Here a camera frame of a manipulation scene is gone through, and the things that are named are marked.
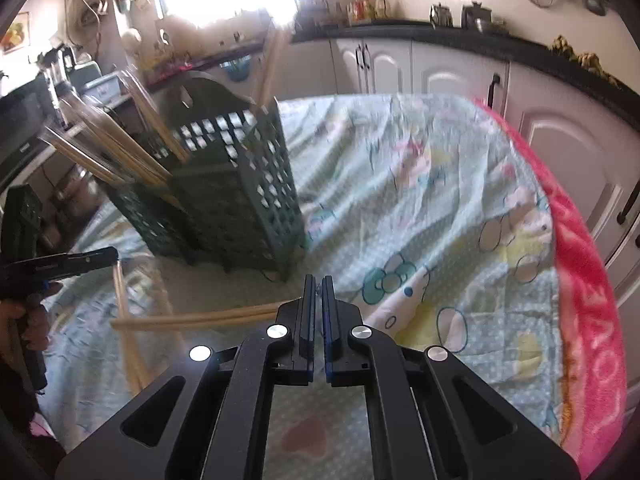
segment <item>bottle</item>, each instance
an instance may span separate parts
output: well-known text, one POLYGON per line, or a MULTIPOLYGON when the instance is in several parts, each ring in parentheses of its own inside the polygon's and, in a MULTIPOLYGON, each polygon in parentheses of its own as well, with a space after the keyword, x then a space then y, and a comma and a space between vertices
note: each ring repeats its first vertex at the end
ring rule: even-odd
POLYGON ((357 22, 364 20, 364 1, 355 0, 353 3, 353 16, 357 22))
POLYGON ((376 0, 376 17, 386 18, 385 0, 376 0))
POLYGON ((366 20, 375 20, 376 19, 376 9, 369 0, 364 0, 362 4, 364 10, 364 17, 366 20))

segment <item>pink towel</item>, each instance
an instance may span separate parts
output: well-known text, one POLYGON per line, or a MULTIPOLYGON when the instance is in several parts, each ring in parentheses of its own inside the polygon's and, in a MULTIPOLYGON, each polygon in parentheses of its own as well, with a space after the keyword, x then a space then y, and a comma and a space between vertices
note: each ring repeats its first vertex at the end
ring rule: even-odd
POLYGON ((529 163, 544 189, 556 234, 564 377, 562 448, 586 478, 622 430, 626 403, 625 352, 613 291, 576 206, 522 136, 490 113, 529 163))

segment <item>black gripper frame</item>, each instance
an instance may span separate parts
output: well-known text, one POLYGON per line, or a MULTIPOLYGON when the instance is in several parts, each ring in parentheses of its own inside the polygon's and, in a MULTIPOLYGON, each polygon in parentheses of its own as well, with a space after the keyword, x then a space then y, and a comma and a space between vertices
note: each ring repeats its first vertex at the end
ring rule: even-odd
POLYGON ((168 368, 69 453, 56 480, 260 479, 274 385, 313 380, 315 307, 308 275, 274 325, 168 368))
POLYGON ((578 480, 574 460, 441 346, 397 346, 322 280, 324 367, 364 386, 375 480, 578 480))

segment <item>light blue bedsheet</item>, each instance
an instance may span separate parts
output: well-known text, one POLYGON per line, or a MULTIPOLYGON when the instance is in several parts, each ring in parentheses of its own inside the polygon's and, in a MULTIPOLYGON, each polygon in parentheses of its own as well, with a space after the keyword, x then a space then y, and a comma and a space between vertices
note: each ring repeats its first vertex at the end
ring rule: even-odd
MULTIPOLYGON (((284 102, 280 112, 306 225, 287 283, 149 256, 111 204, 75 250, 118 248, 134 314, 156 312, 165 289, 177 313, 204 312, 289 300, 306 273, 330 274, 368 324, 414 348, 447 346, 558 436, 553 226, 542 188, 500 126, 456 96, 332 96, 284 102)), ((110 271, 68 280, 50 306, 74 314, 53 335, 41 404, 71 449, 129 400, 109 325, 110 271)), ((219 350, 254 328, 184 335, 219 350)), ((152 369, 179 356, 170 335, 139 338, 152 369)), ((362 391, 329 388, 318 349, 313 387, 276 389, 265 478, 371 476, 362 391)))

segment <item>hose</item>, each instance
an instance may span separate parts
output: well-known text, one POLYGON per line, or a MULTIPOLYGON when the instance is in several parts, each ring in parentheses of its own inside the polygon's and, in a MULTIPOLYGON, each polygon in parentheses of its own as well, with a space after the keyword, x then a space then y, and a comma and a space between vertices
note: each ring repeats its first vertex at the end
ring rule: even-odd
POLYGON ((68 18, 68 14, 69 14, 69 0, 65 0, 65 36, 71 42, 71 44, 74 47, 79 48, 81 45, 77 44, 73 40, 73 38, 71 37, 71 34, 69 33, 69 18, 68 18))
POLYGON ((94 55, 94 61, 98 62, 98 55, 100 54, 100 42, 102 41, 100 16, 98 16, 98 13, 95 12, 94 8, 91 5, 89 5, 86 2, 86 0, 82 0, 82 3, 84 3, 86 8, 89 9, 95 15, 95 20, 98 23, 98 31, 95 33, 95 55, 94 55))

